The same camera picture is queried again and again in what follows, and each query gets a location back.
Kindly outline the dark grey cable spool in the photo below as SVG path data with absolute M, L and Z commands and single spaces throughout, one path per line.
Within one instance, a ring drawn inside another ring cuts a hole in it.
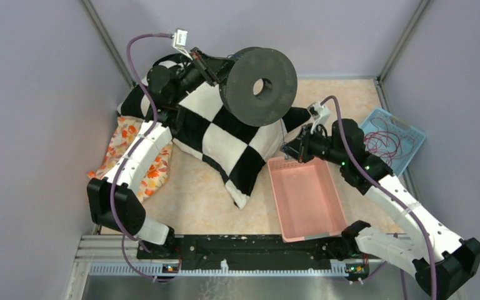
M 232 58 L 234 64 L 219 85 L 224 107 L 249 126 L 267 126 L 281 119 L 291 108 L 298 89 L 291 60 L 266 47 L 247 47 Z

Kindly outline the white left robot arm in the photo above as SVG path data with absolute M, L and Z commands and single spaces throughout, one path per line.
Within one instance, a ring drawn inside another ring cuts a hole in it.
M 136 137 L 115 165 L 99 179 L 87 184 L 87 197 L 93 223 L 117 230 L 133 241 L 151 243 L 152 251 L 168 258 L 175 251 L 174 231 L 146 215 L 137 198 L 148 167 L 173 139 L 180 126 L 178 104 L 203 84 L 223 87 L 240 54 L 216 57 L 193 48 L 187 55 L 169 56 L 155 64 L 146 83 L 137 88 L 151 105 Z

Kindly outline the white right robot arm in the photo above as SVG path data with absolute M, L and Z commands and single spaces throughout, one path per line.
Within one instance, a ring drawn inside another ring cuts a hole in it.
M 338 259 L 369 254 L 411 275 L 433 299 L 448 299 L 477 272 L 480 242 L 464 239 L 439 222 L 401 183 L 392 169 L 367 151 L 364 133 L 352 119 L 304 125 L 282 146 L 299 163 L 315 158 L 340 167 L 343 179 L 376 203 L 408 235 L 403 241 L 356 221 L 341 234 Z

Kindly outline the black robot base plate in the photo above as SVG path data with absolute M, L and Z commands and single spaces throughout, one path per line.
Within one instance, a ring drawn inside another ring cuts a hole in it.
M 164 245 L 145 242 L 137 251 L 139 260 L 170 259 L 183 271 L 214 270 L 226 261 L 232 271 L 328 270 L 336 263 L 367 265 L 373 256 L 351 249 L 342 237 L 320 237 L 285 242 L 268 235 L 176 235 Z

